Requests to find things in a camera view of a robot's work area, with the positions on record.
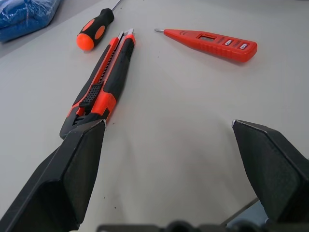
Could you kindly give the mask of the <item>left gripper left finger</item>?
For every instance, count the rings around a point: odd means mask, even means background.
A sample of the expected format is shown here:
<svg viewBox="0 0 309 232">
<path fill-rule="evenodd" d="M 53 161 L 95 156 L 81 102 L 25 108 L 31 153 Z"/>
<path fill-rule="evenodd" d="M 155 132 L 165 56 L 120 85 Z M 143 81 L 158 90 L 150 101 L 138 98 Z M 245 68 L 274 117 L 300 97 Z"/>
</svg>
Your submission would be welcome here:
<svg viewBox="0 0 309 232">
<path fill-rule="evenodd" d="M 33 172 L 0 220 L 2 232 L 70 232 L 83 223 L 106 121 L 76 127 Z"/>
</svg>

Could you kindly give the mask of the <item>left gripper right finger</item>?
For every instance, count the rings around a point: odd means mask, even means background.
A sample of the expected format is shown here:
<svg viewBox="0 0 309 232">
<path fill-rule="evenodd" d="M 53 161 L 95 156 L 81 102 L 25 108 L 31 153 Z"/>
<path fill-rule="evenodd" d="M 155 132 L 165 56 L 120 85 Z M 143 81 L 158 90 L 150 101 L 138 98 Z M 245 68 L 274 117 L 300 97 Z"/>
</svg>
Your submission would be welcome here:
<svg viewBox="0 0 309 232">
<path fill-rule="evenodd" d="M 309 220 L 309 160 L 279 131 L 234 120 L 232 129 L 247 178 L 268 218 Z"/>
</svg>

